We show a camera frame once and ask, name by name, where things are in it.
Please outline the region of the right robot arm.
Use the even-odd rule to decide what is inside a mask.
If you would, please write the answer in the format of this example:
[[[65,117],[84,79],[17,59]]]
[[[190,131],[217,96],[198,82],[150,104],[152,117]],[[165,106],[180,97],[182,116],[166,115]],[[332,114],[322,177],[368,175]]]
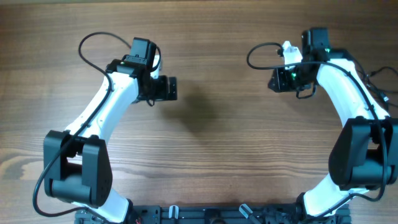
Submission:
[[[285,41],[277,54],[284,62],[272,68],[269,88],[300,94],[322,87],[343,127],[328,159],[328,174],[298,197],[289,217],[327,222],[354,198],[368,199],[373,190],[383,196],[397,182],[397,120],[371,96],[354,57],[330,45],[326,28],[304,31],[301,47]]]

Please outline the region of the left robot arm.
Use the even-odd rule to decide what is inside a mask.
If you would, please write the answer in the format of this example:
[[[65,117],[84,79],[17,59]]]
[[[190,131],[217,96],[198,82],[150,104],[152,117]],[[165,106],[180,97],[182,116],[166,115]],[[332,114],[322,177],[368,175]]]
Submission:
[[[44,171],[32,196],[34,210],[38,192],[71,203],[75,223],[142,223],[131,200],[112,187],[113,173],[107,144],[130,105],[177,99],[177,80],[160,74],[161,51],[152,41],[134,38],[130,52],[100,72],[101,87],[85,110],[64,131],[49,131],[44,139]]]

